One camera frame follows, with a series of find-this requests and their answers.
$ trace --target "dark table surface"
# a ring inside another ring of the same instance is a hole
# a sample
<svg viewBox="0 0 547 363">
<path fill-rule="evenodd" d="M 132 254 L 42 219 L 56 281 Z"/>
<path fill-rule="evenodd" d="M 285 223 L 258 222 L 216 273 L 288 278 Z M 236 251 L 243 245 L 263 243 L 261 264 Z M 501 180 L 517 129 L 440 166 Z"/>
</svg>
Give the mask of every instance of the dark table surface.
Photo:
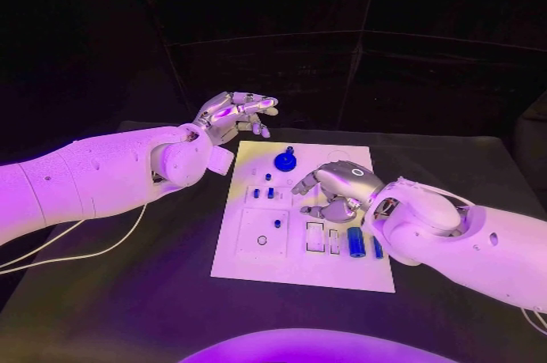
<svg viewBox="0 0 547 363">
<path fill-rule="evenodd" d="M 121 130 L 160 126 L 124 123 Z M 236 152 L 240 136 L 226 147 Z M 374 173 L 544 219 L 499 139 L 317 130 L 273 142 L 370 146 Z M 461 362 L 543 362 L 547 342 L 517 308 L 392 260 L 396 293 L 210 277 L 232 171 L 148 205 L 128 240 L 92 259 L 27 271 L 0 315 L 0 360 L 174 362 L 237 335 L 285 327 L 386 338 Z M 138 217 L 86 221 L 36 260 L 99 251 Z M 53 234 L 66 229 L 58 226 Z"/>
</svg>

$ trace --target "robotic hand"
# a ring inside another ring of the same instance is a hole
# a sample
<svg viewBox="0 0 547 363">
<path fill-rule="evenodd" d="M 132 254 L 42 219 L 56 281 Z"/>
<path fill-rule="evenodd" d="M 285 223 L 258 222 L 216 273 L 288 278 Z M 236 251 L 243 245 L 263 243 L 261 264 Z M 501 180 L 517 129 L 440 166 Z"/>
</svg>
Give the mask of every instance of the robotic hand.
<svg viewBox="0 0 547 363">
<path fill-rule="evenodd" d="M 475 206 L 452 193 L 413 181 L 384 185 L 348 161 L 321 165 L 292 189 L 321 185 L 328 205 L 301 212 L 343 223 L 364 211 L 364 231 L 400 263 L 435 268 L 453 282 L 508 304 L 547 312 L 547 222 Z M 452 197 L 465 206 L 453 206 Z M 396 204 L 383 212 L 386 202 Z"/>
<path fill-rule="evenodd" d="M 266 138 L 258 113 L 276 99 L 222 93 L 193 123 L 75 141 L 46 156 L 0 167 L 0 244 L 66 221 L 119 214 L 193 185 L 209 168 L 227 173 L 232 152 L 219 145 L 239 130 Z"/>
</svg>

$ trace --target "circular hole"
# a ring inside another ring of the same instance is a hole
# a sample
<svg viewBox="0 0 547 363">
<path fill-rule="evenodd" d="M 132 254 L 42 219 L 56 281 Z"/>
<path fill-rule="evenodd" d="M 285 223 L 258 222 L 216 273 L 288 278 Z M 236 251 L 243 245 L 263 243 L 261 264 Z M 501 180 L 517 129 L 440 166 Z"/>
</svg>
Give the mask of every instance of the circular hole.
<svg viewBox="0 0 547 363">
<path fill-rule="evenodd" d="M 497 246 L 498 245 L 498 234 L 497 233 L 491 233 L 489 234 L 489 244 L 492 246 Z"/>
</svg>

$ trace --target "blue battery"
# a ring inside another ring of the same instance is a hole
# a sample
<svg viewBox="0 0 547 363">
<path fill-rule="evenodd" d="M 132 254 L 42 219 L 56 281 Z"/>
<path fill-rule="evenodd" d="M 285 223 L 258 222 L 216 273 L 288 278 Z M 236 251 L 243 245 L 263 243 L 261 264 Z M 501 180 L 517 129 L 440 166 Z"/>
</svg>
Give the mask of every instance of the blue battery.
<svg viewBox="0 0 547 363">
<path fill-rule="evenodd" d="M 374 244 L 374 255 L 377 259 L 381 259 L 384 257 L 384 252 L 381 250 L 381 245 L 379 240 L 373 237 L 373 244 Z"/>
<path fill-rule="evenodd" d="M 350 245 L 350 256 L 353 258 L 364 257 L 364 240 L 360 227 L 350 227 L 347 229 L 347 242 Z"/>
</svg>

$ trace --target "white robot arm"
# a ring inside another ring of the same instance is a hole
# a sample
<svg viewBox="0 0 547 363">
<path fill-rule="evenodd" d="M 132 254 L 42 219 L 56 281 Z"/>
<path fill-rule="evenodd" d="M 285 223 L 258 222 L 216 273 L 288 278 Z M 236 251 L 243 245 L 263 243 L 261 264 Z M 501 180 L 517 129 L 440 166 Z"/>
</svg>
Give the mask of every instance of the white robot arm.
<svg viewBox="0 0 547 363">
<path fill-rule="evenodd" d="M 0 244 L 66 221 L 119 214 L 193 185 L 209 168 L 223 175 L 237 134 L 269 132 L 256 113 L 276 99 L 220 93 L 193 123 L 86 138 L 23 163 L 0 167 Z"/>
<path fill-rule="evenodd" d="M 475 206 L 452 193 L 404 180 L 386 186 L 348 161 L 324 164 L 298 182 L 294 194 L 318 184 L 330 202 L 301 212 L 350 221 L 364 210 L 363 228 L 394 260 L 435 268 L 453 282 L 508 304 L 547 312 L 547 222 Z M 452 197 L 465 206 L 453 206 Z M 394 209 L 379 217 L 389 201 Z"/>
</svg>

